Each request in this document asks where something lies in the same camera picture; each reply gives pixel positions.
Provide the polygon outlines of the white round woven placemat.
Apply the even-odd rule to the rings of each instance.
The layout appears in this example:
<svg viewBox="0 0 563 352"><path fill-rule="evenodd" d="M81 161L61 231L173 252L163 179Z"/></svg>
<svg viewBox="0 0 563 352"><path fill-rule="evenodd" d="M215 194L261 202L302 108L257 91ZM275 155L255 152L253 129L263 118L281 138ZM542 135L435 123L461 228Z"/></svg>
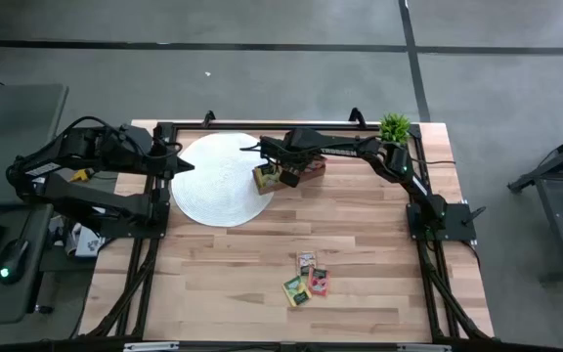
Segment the white round woven placemat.
<svg viewBox="0 0 563 352"><path fill-rule="evenodd" d="M257 143L245 133L212 133L189 144L180 158L195 168L171 181L180 210L199 224L221 228L257 217L273 199L259 193L253 178L253 169L264 163L249 150Z"/></svg>

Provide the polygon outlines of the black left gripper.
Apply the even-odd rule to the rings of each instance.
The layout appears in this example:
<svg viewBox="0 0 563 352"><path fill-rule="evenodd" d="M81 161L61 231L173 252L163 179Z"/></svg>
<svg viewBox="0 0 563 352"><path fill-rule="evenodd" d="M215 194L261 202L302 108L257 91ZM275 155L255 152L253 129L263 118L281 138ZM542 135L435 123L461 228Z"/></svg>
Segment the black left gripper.
<svg viewBox="0 0 563 352"><path fill-rule="evenodd" d="M169 156L169 149L159 140L152 140L151 149L148 152L133 139L128 139L127 142L134 151L131 168L139 174L173 179L176 174L194 170L192 164L182 160L177 155ZM171 167L181 168L168 170L167 164Z"/></svg>

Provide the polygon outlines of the white box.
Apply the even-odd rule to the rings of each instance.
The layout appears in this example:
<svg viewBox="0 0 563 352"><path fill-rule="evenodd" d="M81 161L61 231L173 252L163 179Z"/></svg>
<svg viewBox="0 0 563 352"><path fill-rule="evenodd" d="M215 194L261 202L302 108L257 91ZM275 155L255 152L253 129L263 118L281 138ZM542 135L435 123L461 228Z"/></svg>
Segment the white box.
<svg viewBox="0 0 563 352"><path fill-rule="evenodd" d="M105 242L96 232L75 224L65 235L65 253L69 257L96 258Z"/></svg>

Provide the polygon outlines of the green yellow tea packet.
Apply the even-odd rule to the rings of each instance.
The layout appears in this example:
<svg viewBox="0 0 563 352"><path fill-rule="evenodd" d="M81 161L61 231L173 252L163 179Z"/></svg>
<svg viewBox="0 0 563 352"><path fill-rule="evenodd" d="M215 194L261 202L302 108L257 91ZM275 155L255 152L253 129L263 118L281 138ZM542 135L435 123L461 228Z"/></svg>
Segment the green yellow tea packet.
<svg viewBox="0 0 563 352"><path fill-rule="evenodd" d="M302 305L312 298L312 294L300 276L284 282L283 292L292 307Z"/></svg>
<svg viewBox="0 0 563 352"><path fill-rule="evenodd" d="M265 163L253 169L256 187L261 194L271 192L278 184L281 172L275 164Z"/></svg>

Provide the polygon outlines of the green plant in white pot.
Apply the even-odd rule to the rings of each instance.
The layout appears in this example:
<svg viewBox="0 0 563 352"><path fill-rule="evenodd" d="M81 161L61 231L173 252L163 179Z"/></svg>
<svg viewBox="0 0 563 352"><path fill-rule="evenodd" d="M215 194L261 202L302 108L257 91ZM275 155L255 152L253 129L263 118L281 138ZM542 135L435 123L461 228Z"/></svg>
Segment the green plant in white pot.
<svg viewBox="0 0 563 352"><path fill-rule="evenodd" d="M386 113L379 124L380 139L383 142L405 145L410 135L410 127L411 122L404 114Z"/></svg>

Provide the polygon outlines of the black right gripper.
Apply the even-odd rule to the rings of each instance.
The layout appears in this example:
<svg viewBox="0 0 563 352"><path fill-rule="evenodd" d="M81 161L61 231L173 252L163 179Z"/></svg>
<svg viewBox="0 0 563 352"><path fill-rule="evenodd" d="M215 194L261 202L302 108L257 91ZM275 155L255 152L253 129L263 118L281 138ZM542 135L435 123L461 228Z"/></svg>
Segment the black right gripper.
<svg viewBox="0 0 563 352"><path fill-rule="evenodd" d="M321 158L320 153L312 147L292 147L290 138L294 130L286 133L283 139L269 136L261 137L261 156L269 158L279 164L281 172L281 182L285 185L296 188L301 179L301 172L315 160Z"/></svg>

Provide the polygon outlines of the black computer mouse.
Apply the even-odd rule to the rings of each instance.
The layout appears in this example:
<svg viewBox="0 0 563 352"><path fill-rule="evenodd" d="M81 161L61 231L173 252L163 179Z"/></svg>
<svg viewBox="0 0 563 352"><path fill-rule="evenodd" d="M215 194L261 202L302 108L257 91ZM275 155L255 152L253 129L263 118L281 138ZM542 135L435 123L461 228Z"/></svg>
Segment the black computer mouse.
<svg viewBox="0 0 563 352"><path fill-rule="evenodd" d="M29 241L12 240L8 242L0 254L0 283L9 286L18 282L24 273Z"/></svg>

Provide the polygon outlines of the grey side table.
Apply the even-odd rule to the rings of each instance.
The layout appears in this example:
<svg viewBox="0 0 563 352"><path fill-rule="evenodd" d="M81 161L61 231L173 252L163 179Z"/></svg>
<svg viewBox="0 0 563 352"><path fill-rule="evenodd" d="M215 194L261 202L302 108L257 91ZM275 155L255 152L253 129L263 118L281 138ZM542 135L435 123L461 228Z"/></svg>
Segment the grey side table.
<svg viewBox="0 0 563 352"><path fill-rule="evenodd" d="M38 151L56 135L68 88L62 84L0 86L0 206L22 201L6 178L18 155Z"/></svg>

